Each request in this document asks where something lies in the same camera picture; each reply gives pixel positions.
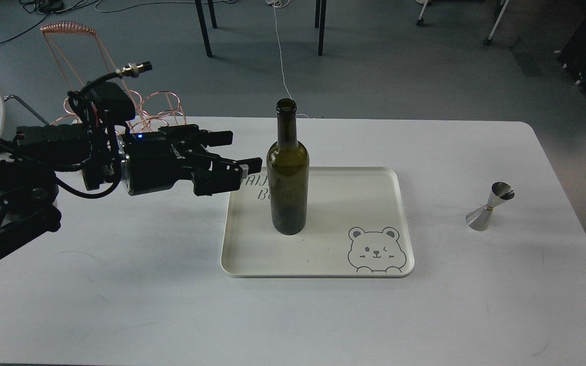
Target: bear face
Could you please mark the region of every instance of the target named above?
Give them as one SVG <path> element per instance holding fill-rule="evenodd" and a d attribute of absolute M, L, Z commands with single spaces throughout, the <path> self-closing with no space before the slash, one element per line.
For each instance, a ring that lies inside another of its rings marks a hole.
<path fill-rule="evenodd" d="M 360 271 L 394 271 L 401 273 L 406 264 L 406 254 L 399 246 L 399 232 L 386 227 L 381 232 L 365 231 L 360 227 L 349 230 L 351 248 L 347 255 L 349 263 Z"/>

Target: black cable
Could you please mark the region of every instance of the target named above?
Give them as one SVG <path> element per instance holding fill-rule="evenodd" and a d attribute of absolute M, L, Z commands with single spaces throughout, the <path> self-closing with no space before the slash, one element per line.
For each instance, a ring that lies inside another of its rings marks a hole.
<path fill-rule="evenodd" d="M 60 15 L 60 14 L 67 14 L 68 12 L 71 12 L 73 10 L 83 9 L 83 8 L 88 7 L 90 5 L 94 5 L 94 4 L 98 3 L 98 1 L 99 0 L 94 0 L 91 3 L 86 3 L 87 0 L 80 0 L 79 2 L 77 2 L 71 8 L 69 8 L 69 9 L 63 9 L 63 10 L 58 10 L 58 11 L 53 12 L 53 14 L 58 14 L 58 15 Z"/>
<path fill-rule="evenodd" d="M 83 162 L 77 164 L 49 164 L 46 162 L 41 162 L 40 160 L 31 158 L 29 156 L 21 155 L 13 144 L 9 143 L 9 141 L 6 141 L 2 138 L 0 138 L 0 148 L 5 152 L 14 154 L 15 156 L 21 159 L 28 160 L 29 162 L 42 165 L 44 167 L 49 167 L 49 169 L 54 171 L 79 171 L 83 169 L 84 164 L 87 162 L 87 160 L 84 160 Z"/>
<path fill-rule="evenodd" d="M 213 3 L 234 3 L 234 0 L 216 0 Z M 195 2 L 151 2 L 151 3 L 142 3 L 142 4 L 136 4 L 136 5 L 132 5 L 130 7 L 127 8 L 123 8 L 123 9 L 116 9 L 116 10 L 99 10 L 98 9 L 98 5 L 96 4 L 96 6 L 94 7 L 94 9 L 97 12 L 100 13 L 116 13 L 116 12 L 122 12 L 124 10 L 128 10 L 128 9 L 132 9 L 132 8 L 136 8 L 136 7 L 141 7 L 142 5 L 157 5 L 157 4 L 195 4 Z"/>
<path fill-rule="evenodd" d="M 58 186 L 61 186 L 61 188 L 64 188 L 65 191 L 69 192 L 72 195 L 87 199 L 98 199 L 105 197 L 111 194 L 112 191 L 116 190 L 116 188 L 119 186 L 119 183 L 121 183 L 121 174 L 116 174 L 116 178 L 112 182 L 112 185 L 106 188 L 105 191 L 99 192 L 97 194 L 86 194 L 85 192 L 80 192 L 79 190 L 73 188 L 64 181 L 60 180 L 60 178 L 56 178 L 55 181 Z"/>
<path fill-rule="evenodd" d="M 33 28 L 37 27 L 38 25 L 40 25 L 42 23 L 42 21 L 44 21 L 46 18 L 49 18 L 49 15 L 51 14 L 46 14 L 46 16 L 44 16 L 44 18 L 42 18 L 42 20 L 40 20 L 39 22 L 35 23 L 35 25 L 33 25 L 33 27 L 28 28 L 27 30 L 24 30 L 22 33 L 19 33 L 18 35 L 12 37 L 11 39 L 7 39 L 7 40 L 3 40 L 0 42 L 0 44 L 4 44 L 6 42 L 10 42 L 11 40 L 14 40 L 18 37 L 21 37 L 23 35 L 25 35 L 26 33 L 30 32 L 31 30 L 33 30 Z"/>

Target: metal jigger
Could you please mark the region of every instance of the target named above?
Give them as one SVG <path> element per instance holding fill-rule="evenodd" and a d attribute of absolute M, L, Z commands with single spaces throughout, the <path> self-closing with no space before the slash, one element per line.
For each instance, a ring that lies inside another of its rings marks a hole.
<path fill-rule="evenodd" d="M 507 183 L 497 181 L 492 185 L 488 203 L 467 214 L 467 225 L 476 231 L 486 231 L 490 226 L 492 210 L 514 197 L 514 190 Z"/>

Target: chair leg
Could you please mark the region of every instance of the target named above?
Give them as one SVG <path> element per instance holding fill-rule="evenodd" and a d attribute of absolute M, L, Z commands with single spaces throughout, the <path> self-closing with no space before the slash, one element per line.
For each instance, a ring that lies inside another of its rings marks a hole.
<path fill-rule="evenodd" d="M 319 21 L 320 21 L 320 0 L 316 0 L 316 23 L 315 23 L 314 27 L 316 27 L 316 28 L 319 27 Z"/>
<path fill-rule="evenodd" d="M 424 18 L 422 18 L 422 16 L 424 15 L 424 10 L 426 10 L 426 5 L 428 5 L 429 0 L 425 0 L 424 5 L 422 6 L 422 11 L 419 12 L 419 18 L 417 18 L 417 23 L 416 25 L 421 26 L 424 25 Z"/>
<path fill-rule="evenodd" d="M 207 5 L 209 6 L 209 9 L 210 9 L 210 18 L 212 19 L 212 28 L 216 29 L 216 28 L 218 28 L 218 25 L 216 25 L 216 12 L 214 11 L 213 0 L 207 0 Z"/>
<path fill-rule="evenodd" d="M 510 2 L 510 0 L 504 0 L 503 7 L 499 13 L 499 16 L 497 18 L 496 23 L 494 24 L 494 27 L 492 28 L 492 31 L 490 32 L 490 36 L 483 41 L 484 45 L 489 46 L 490 43 L 492 42 L 492 37 L 494 36 L 494 32 L 496 31 L 496 28 L 498 27 L 499 22 L 501 21 L 501 17 L 503 16 L 505 9 L 508 7 L 509 2 Z"/>
<path fill-rule="evenodd" d="M 205 24 L 205 16 L 202 13 L 202 0 L 195 0 L 196 11 L 198 13 L 198 23 L 200 23 L 200 32 L 202 33 L 202 41 L 205 43 L 205 52 L 207 57 L 212 56 L 212 47 L 210 46 L 210 38 L 207 34 L 207 24 Z"/>
<path fill-rule="evenodd" d="M 327 12 L 327 0 L 320 1 L 320 34 L 318 37 L 318 56 L 323 55 L 323 46 L 325 42 L 325 14 Z"/>
<path fill-rule="evenodd" d="M 40 122 L 44 123 L 45 126 L 51 125 L 51 123 L 47 122 L 46 119 L 42 118 L 42 116 L 39 113 L 37 113 L 35 111 L 35 109 L 32 109 L 31 106 L 26 104 L 26 102 L 24 102 L 23 99 L 21 99 L 17 95 L 7 95 L 6 97 L 4 97 L 4 103 L 11 100 L 11 99 L 17 100 L 19 102 L 19 104 L 21 104 L 23 107 L 26 108 L 26 111 L 31 112 L 35 116 L 35 118 L 39 119 Z"/>

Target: green glass bottle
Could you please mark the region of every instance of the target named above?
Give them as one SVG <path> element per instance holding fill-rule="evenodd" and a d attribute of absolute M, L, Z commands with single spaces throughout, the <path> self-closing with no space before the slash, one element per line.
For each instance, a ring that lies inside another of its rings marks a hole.
<path fill-rule="evenodd" d="M 277 102 L 277 141 L 266 159 L 270 211 L 277 231 L 297 234 L 307 222 L 309 153 L 298 141 L 297 106 L 291 99 Z"/>

